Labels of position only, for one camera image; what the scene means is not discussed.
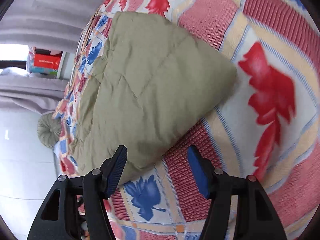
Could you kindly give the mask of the khaki puffer jacket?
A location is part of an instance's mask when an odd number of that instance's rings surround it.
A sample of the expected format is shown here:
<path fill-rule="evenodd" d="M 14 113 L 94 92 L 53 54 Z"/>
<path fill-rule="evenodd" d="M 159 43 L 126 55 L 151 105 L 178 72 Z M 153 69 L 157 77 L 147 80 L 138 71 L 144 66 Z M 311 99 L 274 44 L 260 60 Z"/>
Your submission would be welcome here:
<path fill-rule="evenodd" d="M 231 91 L 236 67 L 157 14 L 118 12 L 93 62 L 70 146 L 85 175 L 127 148 L 120 182 L 135 179 Z"/>

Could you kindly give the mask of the round grey-green pleated cushion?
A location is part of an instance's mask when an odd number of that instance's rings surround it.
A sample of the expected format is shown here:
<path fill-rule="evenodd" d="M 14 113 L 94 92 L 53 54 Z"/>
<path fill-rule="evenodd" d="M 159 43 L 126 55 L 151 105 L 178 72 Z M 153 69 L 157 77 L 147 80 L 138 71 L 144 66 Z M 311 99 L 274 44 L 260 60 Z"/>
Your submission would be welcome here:
<path fill-rule="evenodd" d="M 41 144 L 54 148 L 61 134 L 61 121 L 54 119 L 52 113 L 42 115 L 37 123 L 37 136 Z"/>

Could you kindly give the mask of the patchwork leaf print bedspread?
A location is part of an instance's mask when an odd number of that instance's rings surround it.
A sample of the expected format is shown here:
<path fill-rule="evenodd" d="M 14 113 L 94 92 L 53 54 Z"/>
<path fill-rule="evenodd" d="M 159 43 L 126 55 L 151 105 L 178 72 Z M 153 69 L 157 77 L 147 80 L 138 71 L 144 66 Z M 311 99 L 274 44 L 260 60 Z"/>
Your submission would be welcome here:
<path fill-rule="evenodd" d="M 55 117 L 62 122 L 63 173 L 80 164 L 80 104 L 119 11 L 165 17 L 235 64 L 238 80 L 149 172 L 105 203 L 117 239 L 199 239 L 210 202 L 187 161 L 195 144 L 232 176 L 256 176 L 288 239 L 297 239 L 319 206 L 319 30 L 300 0 L 105 0 L 80 36 Z"/>

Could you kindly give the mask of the teal box on windowsill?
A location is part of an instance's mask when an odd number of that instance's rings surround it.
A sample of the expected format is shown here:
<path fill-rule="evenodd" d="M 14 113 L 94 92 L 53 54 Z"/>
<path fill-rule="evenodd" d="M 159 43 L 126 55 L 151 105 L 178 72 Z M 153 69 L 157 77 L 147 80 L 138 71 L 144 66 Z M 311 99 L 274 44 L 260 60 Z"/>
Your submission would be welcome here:
<path fill-rule="evenodd" d="M 27 63 L 26 63 L 26 70 L 28 72 L 30 72 L 30 73 L 39 73 L 39 74 L 44 74 L 44 75 L 53 75 L 53 76 L 55 76 L 57 74 L 58 70 L 34 67 L 35 54 L 52 55 L 50 53 L 50 51 L 42 52 L 42 50 L 40 50 L 40 52 L 37 52 L 37 49 L 35 47 L 29 47 Z"/>

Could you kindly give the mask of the red box on windowsill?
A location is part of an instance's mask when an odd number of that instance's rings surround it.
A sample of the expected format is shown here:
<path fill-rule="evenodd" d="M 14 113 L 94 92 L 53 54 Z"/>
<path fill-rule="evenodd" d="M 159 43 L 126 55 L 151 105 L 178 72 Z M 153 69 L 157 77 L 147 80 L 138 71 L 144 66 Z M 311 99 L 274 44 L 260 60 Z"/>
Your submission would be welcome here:
<path fill-rule="evenodd" d="M 61 60 L 61 54 L 44 55 L 35 54 L 34 67 L 58 70 Z"/>

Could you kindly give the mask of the grey curtain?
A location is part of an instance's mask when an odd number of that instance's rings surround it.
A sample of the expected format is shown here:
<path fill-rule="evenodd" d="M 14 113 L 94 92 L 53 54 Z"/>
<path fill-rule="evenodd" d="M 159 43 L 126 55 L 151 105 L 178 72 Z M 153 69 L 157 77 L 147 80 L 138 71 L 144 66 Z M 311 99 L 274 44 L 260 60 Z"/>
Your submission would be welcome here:
<path fill-rule="evenodd" d="M 104 0 L 14 0 L 1 19 L 1 43 L 74 53 Z M 1 111 L 53 111 L 66 80 L 1 75 Z"/>

